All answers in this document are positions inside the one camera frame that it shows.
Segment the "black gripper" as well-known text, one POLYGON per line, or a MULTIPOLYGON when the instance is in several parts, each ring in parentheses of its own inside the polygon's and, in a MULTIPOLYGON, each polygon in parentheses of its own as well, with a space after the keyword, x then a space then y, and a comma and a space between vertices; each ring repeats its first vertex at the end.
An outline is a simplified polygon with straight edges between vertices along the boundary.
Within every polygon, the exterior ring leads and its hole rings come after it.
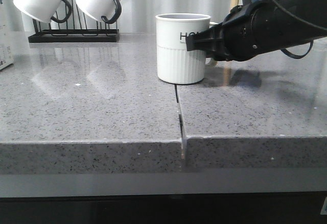
POLYGON ((222 24, 186 37, 187 51, 204 51, 215 61, 246 61, 282 48, 284 13, 268 2, 233 9, 222 24))

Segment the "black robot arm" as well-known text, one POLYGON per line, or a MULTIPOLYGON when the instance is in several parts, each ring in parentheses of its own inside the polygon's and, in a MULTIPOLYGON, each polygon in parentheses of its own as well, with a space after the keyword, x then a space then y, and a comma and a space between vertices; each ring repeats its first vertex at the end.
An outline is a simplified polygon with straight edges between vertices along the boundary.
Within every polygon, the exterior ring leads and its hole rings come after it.
POLYGON ((247 61, 326 37, 326 0, 242 0, 222 23, 186 38, 188 51, 216 61, 247 61))

